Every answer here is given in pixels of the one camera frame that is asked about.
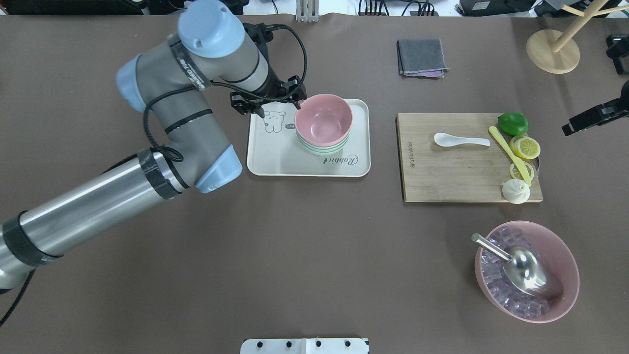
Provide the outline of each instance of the white metal bracket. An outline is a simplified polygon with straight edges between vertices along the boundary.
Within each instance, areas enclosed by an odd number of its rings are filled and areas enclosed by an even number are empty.
[[[292,338],[246,340],[240,354],[369,354],[365,338]]]
[[[319,0],[297,0],[298,22],[319,22]]]

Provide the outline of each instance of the wooden stand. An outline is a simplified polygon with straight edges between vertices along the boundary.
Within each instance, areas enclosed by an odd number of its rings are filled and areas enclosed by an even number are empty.
[[[579,63],[580,53],[577,43],[572,37],[592,17],[615,11],[629,9],[629,5],[599,11],[607,0],[594,0],[585,11],[581,12],[570,6],[563,5],[564,11],[579,16],[565,32],[542,30],[535,32],[526,41],[526,53],[529,59],[540,69],[553,74],[565,74],[572,71]]]

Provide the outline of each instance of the metal scoop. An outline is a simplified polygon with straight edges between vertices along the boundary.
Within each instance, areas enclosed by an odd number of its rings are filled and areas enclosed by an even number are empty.
[[[435,142],[437,143],[437,145],[445,146],[445,147],[461,145],[461,144],[478,144],[478,145],[489,146],[489,139],[463,138],[463,137],[456,137],[454,135],[450,135],[446,133],[435,134]]]
[[[472,242],[500,257],[507,278],[522,292],[547,300],[552,300],[564,292],[561,281],[552,275],[528,248],[511,246],[502,250],[480,234],[473,234]]]

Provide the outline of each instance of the yellow knife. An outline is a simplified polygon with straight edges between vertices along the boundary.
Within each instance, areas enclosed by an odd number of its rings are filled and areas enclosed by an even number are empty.
[[[528,174],[528,170],[526,169],[526,166],[524,165],[524,161],[522,161],[522,159],[520,159],[518,156],[515,156],[513,154],[513,151],[511,151],[511,148],[507,144],[507,141],[504,139],[503,135],[500,134],[500,132],[498,131],[498,128],[492,125],[491,127],[489,127],[489,133],[491,134],[491,136],[494,137],[494,139],[496,139],[498,144],[503,148],[503,150],[507,153],[507,155],[509,155],[513,163],[515,163],[515,166],[520,171],[520,174],[522,175],[524,182],[526,182],[527,185],[530,186],[531,175]]]

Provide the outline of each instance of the white tray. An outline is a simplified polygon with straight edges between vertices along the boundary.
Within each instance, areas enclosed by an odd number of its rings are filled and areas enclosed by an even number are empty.
[[[356,99],[345,99],[352,109],[350,137],[334,155],[317,156],[297,137],[295,114],[290,103],[268,103],[264,118],[251,114],[247,167],[258,176],[361,177],[371,168],[369,109]]]

